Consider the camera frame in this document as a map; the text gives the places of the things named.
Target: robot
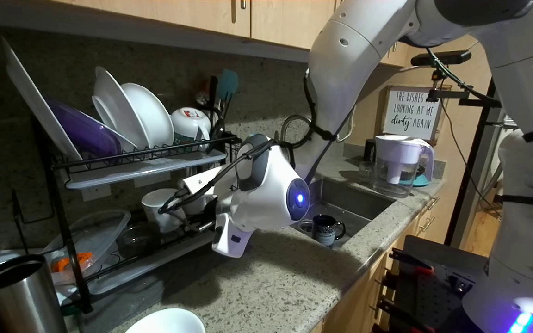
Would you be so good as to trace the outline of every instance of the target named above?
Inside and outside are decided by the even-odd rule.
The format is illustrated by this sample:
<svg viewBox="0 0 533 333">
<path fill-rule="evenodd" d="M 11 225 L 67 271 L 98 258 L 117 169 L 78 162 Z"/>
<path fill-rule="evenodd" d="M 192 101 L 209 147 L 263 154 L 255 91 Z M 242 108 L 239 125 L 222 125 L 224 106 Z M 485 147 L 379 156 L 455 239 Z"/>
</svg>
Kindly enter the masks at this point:
<svg viewBox="0 0 533 333">
<path fill-rule="evenodd" d="M 502 106 L 520 132 L 500 149 L 505 171 L 502 230 L 487 271 L 464 297 L 463 310 L 487 333 L 526 332 L 533 325 L 533 0 L 344 0 L 309 58 L 315 127 L 328 136 L 313 138 L 294 154 L 298 175 L 272 145 L 263 151 L 268 151 L 268 162 L 257 164 L 261 154 L 252 154 L 237 173 L 213 171 L 220 180 L 205 184 L 220 188 L 218 197 L 233 202 L 233 210 L 216 219 L 224 228 L 216 251 L 241 258 L 255 228 L 279 228 L 272 223 L 305 215 L 307 184 L 318 162 L 365 82 L 398 40 L 429 49 L 464 34 L 485 47 Z M 246 152 L 257 152 L 257 147 L 248 143 Z M 259 182 L 241 189 L 241 180 L 250 177 Z M 250 208 L 270 214 L 255 219 L 248 215 Z"/>
</svg>

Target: backsplash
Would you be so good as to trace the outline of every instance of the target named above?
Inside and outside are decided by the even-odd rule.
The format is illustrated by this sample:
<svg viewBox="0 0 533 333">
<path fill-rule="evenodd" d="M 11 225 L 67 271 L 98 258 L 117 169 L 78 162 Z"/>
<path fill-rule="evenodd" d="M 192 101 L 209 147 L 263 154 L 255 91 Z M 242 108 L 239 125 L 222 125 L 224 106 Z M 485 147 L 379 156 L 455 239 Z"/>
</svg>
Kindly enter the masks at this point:
<svg viewBox="0 0 533 333">
<path fill-rule="evenodd" d="M 302 91 L 303 64 L 178 51 L 137 43 L 85 40 L 57 34 L 0 29 L 0 249 L 18 249 L 11 215 L 11 191 L 18 195 L 30 247 L 44 247 L 57 236 L 43 165 L 30 128 L 31 112 L 4 69 L 2 38 L 7 40 L 43 95 L 94 115 L 91 95 L 94 67 L 107 69 L 120 84 L 135 82 L 154 91 L 167 110 L 192 106 L 204 80 L 222 69 L 237 71 L 241 88 L 229 108 L 228 130 L 239 138 L 261 132 L 274 136 L 291 114 L 307 114 Z M 157 186 L 113 186 L 113 197 L 83 202 L 63 191 L 68 221 L 105 208 L 139 208 L 142 193 Z"/>
</svg>

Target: dish rack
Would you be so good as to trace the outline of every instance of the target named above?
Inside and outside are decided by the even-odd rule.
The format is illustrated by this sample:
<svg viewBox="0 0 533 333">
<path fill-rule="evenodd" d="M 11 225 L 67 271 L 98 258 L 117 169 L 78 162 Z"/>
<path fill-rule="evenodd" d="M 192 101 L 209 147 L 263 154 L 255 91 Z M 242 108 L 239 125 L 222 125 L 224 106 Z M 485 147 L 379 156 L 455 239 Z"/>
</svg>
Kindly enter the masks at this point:
<svg viewBox="0 0 533 333">
<path fill-rule="evenodd" d="M 61 241 L 70 262 L 70 271 L 74 275 L 76 293 L 68 302 L 61 304 L 63 313 L 91 313 L 96 300 L 107 297 L 124 284 L 215 241 L 215 232 L 211 225 L 189 225 L 172 238 L 163 238 L 163 241 L 152 254 L 120 260 L 85 278 L 80 271 L 76 243 L 65 215 L 65 206 L 59 191 L 61 188 L 68 191 L 85 191 L 91 188 L 120 184 L 142 177 L 157 177 L 183 169 L 205 169 L 216 164 L 226 164 L 226 149 L 229 152 L 239 143 L 237 140 L 216 140 L 130 152 L 111 158 L 93 158 L 72 164 L 65 158 L 59 158 L 59 154 L 54 151 L 54 145 L 50 145 L 48 136 L 35 119 L 31 119 L 31 128 L 37 140 L 39 158 L 44 167 L 44 178 L 52 206 L 52 215 L 46 219 L 57 219 Z M 24 251 L 28 252 L 28 245 L 20 226 L 24 221 L 15 193 L 13 208 L 20 241 Z"/>
</svg>

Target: stainless steel container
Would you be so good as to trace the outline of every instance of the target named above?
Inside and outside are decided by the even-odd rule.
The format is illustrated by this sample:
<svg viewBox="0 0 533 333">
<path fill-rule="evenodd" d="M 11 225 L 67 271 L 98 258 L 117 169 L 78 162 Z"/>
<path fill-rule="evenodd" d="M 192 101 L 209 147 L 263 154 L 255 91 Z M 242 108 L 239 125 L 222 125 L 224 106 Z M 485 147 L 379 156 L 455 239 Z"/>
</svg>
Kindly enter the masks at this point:
<svg viewBox="0 0 533 333">
<path fill-rule="evenodd" d="M 65 332 L 43 256 L 22 256 L 0 265 L 0 332 Z"/>
</svg>

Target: countertop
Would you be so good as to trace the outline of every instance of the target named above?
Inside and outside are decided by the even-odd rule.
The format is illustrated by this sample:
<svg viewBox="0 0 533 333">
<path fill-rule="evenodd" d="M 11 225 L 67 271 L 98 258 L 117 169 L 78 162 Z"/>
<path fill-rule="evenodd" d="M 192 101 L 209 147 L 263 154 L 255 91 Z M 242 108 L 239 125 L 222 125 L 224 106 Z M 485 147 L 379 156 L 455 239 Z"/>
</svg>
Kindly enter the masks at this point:
<svg viewBox="0 0 533 333">
<path fill-rule="evenodd" d="M 318 167 L 318 177 L 361 188 L 363 173 L 359 164 L 329 160 Z M 202 278 L 113 332 L 126 332 L 139 319 L 167 308 L 196 313 L 207 333 L 311 332 L 439 188 L 440 182 L 433 180 L 427 188 L 411 189 L 411 197 L 396 199 L 340 251 L 322 249 L 292 228 L 257 232 L 242 260 L 200 263 L 207 265 Z"/>
</svg>

